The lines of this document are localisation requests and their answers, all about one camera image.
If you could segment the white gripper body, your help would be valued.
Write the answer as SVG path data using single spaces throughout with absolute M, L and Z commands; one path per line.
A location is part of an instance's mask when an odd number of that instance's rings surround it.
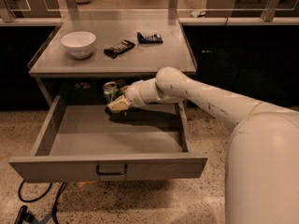
M 130 103 L 131 107 L 141 107 L 146 105 L 146 103 L 142 99 L 141 91 L 140 91 L 142 83 L 143 83 L 142 80 L 134 82 L 126 90 L 125 97 Z

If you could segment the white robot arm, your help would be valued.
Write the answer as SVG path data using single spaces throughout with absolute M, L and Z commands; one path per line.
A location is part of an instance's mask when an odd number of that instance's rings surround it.
M 112 111 L 189 100 L 233 127 L 226 224 L 299 224 L 299 112 L 195 81 L 173 67 L 125 88 Z

